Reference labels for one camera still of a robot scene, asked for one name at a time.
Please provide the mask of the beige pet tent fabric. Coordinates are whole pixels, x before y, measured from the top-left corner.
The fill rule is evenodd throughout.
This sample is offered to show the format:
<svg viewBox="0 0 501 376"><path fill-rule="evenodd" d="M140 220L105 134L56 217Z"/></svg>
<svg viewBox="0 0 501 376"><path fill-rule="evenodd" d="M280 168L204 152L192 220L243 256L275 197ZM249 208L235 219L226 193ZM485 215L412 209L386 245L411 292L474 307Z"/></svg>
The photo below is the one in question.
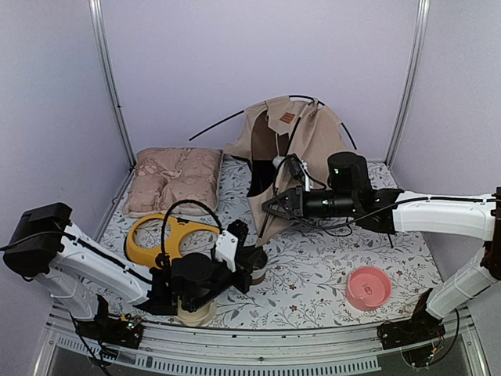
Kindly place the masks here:
<svg viewBox="0 0 501 376"><path fill-rule="evenodd" d="M327 159L348 150L341 135L342 120L317 99L292 100L287 96L268 99L244 110L245 122L237 141L225 146L224 153L246 161L251 171L247 193L252 218L262 246L291 224L270 215L262 205L273 198L273 190L283 192L297 185L283 158L292 155L306 164L317 180L328 180Z"/></svg>

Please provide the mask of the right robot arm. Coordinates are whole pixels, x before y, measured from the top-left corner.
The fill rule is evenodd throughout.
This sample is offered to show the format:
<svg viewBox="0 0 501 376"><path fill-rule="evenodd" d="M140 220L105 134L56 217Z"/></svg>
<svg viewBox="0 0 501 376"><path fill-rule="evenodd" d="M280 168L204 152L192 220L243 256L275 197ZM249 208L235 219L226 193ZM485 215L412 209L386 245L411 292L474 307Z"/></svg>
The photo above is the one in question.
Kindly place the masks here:
<svg viewBox="0 0 501 376"><path fill-rule="evenodd" d="M436 196L400 189L375 190L366 159L353 152L327 159L328 179L309 187L312 177L296 155L282 158L298 186L283 192L272 188L272 198L261 208L287 220L308 224L309 219L345 217L375 233L445 233L481 240L481 249L442 284L426 291L405 324L405 335L422 341L454 309L500 280L500 193L481 196Z"/></svg>

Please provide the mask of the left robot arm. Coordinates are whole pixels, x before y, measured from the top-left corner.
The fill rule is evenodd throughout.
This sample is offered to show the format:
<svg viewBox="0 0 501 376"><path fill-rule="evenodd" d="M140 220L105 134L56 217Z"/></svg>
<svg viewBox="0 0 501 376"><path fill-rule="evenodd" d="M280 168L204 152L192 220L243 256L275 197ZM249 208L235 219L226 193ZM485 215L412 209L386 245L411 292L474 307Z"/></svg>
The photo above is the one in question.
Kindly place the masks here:
<svg viewBox="0 0 501 376"><path fill-rule="evenodd" d="M217 215L202 208L214 226L174 217L161 220L158 248L134 250L126 240L126 258L88 237L70 219L71 208L55 203L26 211L10 242L1 248L5 265L21 277L44 285L100 340L117 328L100 309L104 298L91 295L81 279L109 289L129 305L154 316L196 313L228 288L246 294L263 276L265 252L247 246L247 224L236 220L222 227Z"/></svg>

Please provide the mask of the cream pet bowl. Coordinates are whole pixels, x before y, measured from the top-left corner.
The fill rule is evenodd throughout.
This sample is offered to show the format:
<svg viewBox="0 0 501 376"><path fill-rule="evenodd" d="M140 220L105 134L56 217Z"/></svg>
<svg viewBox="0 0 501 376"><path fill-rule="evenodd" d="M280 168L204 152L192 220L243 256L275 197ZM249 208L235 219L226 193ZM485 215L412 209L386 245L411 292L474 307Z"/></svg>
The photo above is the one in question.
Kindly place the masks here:
<svg viewBox="0 0 501 376"><path fill-rule="evenodd" d="M217 306L214 300L209 301L209 303L192 313L179 306L178 314L175 318L184 326L202 327L209 324L214 319L216 308Z"/></svg>

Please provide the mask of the pink pet bowl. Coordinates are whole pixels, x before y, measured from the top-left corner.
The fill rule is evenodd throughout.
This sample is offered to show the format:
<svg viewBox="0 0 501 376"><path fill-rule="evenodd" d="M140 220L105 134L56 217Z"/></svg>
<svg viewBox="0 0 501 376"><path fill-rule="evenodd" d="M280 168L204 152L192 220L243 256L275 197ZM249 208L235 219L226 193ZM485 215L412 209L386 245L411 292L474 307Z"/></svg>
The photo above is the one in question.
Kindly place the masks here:
<svg viewBox="0 0 501 376"><path fill-rule="evenodd" d="M379 309L391 294L391 280L382 269L363 266L348 275L346 299L355 309L364 312Z"/></svg>

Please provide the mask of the beige patterned pet pillow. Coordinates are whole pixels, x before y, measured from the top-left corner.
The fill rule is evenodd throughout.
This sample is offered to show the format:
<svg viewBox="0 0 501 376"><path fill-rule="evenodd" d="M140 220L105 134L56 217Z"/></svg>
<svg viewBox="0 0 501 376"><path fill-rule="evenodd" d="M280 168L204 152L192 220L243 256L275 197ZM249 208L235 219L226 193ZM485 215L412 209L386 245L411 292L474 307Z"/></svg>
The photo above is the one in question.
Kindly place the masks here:
<svg viewBox="0 0 501 376"><path fill-rule="evenodd" d="M151 147L138 152L123 214L132 218L164 214L182 200L216 210L222 162L219 149Z"/></svg>

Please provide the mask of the steel cup with brown base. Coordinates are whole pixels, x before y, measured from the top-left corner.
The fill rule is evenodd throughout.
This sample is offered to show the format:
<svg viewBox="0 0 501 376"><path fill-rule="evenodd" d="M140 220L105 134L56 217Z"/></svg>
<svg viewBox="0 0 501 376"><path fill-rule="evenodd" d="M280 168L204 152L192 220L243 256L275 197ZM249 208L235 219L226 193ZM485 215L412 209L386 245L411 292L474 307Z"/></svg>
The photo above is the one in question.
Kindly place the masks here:
<svg viewBox="0 0 501 376"><path fill-rule="evenodd" d="M268 256L264 251L256 254L252 260L251 284L258 285L265 279Z"/></svg>

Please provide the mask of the yellow double bowl holder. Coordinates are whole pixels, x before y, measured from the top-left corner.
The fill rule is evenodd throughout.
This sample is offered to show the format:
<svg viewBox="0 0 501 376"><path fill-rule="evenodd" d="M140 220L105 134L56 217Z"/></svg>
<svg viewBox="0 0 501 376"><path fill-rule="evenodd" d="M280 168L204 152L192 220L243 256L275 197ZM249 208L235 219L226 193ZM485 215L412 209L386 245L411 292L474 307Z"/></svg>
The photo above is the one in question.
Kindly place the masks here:
<svg viewBox="0 0 501 376"><path fill-rule="evenodd" d="M135 242L135 232L145 223L151 221L162 222L164 216L161 214L147 215L137 220L128 235L124 240L124 255L127 260L141 266L149 268L160 268L157 265L157 256L162 256L161 246L164 246L166 256L172 261L182 257L180 247L185 237L191 233L199 231L207 231L214 233L216 236L220 234L220 230L216 226L211 226L193 220L182 219L179 217L170 216L168 218L168 227L170 233L165 235L161 243L153 248L143 248Z"/></svg>

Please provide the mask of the aluminium frame post right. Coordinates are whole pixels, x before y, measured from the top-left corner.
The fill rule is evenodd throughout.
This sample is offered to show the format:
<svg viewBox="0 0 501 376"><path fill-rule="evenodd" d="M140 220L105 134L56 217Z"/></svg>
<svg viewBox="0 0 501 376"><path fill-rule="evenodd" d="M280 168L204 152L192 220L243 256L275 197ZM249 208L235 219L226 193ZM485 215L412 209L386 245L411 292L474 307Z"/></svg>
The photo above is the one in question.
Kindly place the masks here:
<svg viewBox="0 0 501 376"><path fill-rule="evenodd" d="M413 97L413 90L416 84L416 78L419 70L420 59L426 39L430 5L430 0L418 1L413 40L411 45L409 64L403 86L403 92L398 106L395 126L393 128L391 140L387 149L386 157L384 159L384 163L389 168L391 168L395 163L398 148L400 142L402 141L406 119L409 114L409 109Z"/></svg>

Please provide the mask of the aluminium frame post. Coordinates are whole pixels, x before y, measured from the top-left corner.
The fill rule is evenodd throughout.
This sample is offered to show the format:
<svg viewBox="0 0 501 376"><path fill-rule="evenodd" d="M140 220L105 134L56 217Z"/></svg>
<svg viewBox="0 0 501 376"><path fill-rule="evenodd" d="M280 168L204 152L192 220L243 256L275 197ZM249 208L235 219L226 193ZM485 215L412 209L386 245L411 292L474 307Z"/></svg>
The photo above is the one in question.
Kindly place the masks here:
<svg viewBox="0 0 501 376"><path fill-rule="evenodd" d="M416 78L419 70L420 59L426 39L430 5L430 0L418 1L413 40L411 45L409 64L403 86L403 92L398 106L395 126L393 128L391 140L387 149L386 157L384 159L384 163L389 168L391 168L395 163L398 148L400 142L402 141L406 119L409 114L409 109L413 97L413 90L416 84Z"/></svg>
<svg viewBox="0 0 501 376"><path fill-rule="evenodd" d="M136 165L135 152L132 147L132 142L128 134L122 111L121 101L118 95L116 82L110 58L110 51L106 38L105 23L103 18L102 2L100 0L88 1L91 15L92 28L95 35L96 46L98 49L100 63L103 69L103 76L106 82L106 89L110 98L114 120L117 125L118 135L121 145L129 164L129 168L133 169Z"/></svg>

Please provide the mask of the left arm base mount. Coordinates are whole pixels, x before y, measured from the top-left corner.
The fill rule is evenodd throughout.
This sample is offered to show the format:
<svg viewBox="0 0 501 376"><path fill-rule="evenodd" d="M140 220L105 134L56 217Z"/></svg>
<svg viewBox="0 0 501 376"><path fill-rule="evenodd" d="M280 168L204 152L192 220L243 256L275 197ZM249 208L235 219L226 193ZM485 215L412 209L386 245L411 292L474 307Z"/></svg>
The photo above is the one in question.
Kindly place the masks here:
<svg viewBox="0 0 501 376"><path fill-rule="evenodd" d="M96 316L92 321L75 320L75 323L75 331L84 338L128 349L139 348L144 331L141 323L109 316Z"/></svg>

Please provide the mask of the aluminium front rail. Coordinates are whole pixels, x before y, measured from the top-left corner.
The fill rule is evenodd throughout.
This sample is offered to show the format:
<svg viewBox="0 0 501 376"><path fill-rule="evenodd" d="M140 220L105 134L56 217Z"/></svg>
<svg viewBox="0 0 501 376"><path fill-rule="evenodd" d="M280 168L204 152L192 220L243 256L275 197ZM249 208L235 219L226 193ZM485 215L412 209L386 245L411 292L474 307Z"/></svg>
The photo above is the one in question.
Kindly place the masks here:
<svg viewBox="0 0 501 376"><path fill-rule="evenodd" d="M223 330L147 322L137 349L100 356L68 313L53 308L37 375L487 375L467 309L445 322L445 336L385 349L376 324L305 330Z"/></svg>

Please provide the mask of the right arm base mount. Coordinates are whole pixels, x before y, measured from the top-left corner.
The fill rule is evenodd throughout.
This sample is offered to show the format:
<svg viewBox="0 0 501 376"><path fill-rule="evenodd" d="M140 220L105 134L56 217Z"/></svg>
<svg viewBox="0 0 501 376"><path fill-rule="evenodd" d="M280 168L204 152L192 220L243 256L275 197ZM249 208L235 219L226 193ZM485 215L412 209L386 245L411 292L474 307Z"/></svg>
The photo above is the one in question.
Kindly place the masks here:
<svg viewBox="0 0 501 376"><path fill-rule="evenodd" d="M425 320L387 320L377 328L383 349L401 349L402 358L413 368L431 365L444 335L442 324L429 324Z"/></svg>

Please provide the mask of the aluminium frame post left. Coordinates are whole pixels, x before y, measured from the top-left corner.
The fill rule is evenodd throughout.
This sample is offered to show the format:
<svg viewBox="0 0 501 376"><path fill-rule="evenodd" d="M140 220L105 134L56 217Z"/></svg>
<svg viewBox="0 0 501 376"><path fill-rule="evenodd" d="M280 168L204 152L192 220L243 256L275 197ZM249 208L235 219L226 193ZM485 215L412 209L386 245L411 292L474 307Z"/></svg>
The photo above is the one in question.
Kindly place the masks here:
<svg viewBox="0 0 501 376"><path fill-rule="evenodd" d="M122 111L121 101L118 95L116 82L110 58L110 51L106 38L105 23L103 18L102 2L100 0L88 1L91 15L92 28L95 35L96 46L98 49L100 63L103 69L103 76L106 82L106 89L110 98L114 120L117 125L118 135L121 145L129 164L129 168L133 169L136 165L135 152L132 147L132 142L128 134Z"/></svg>

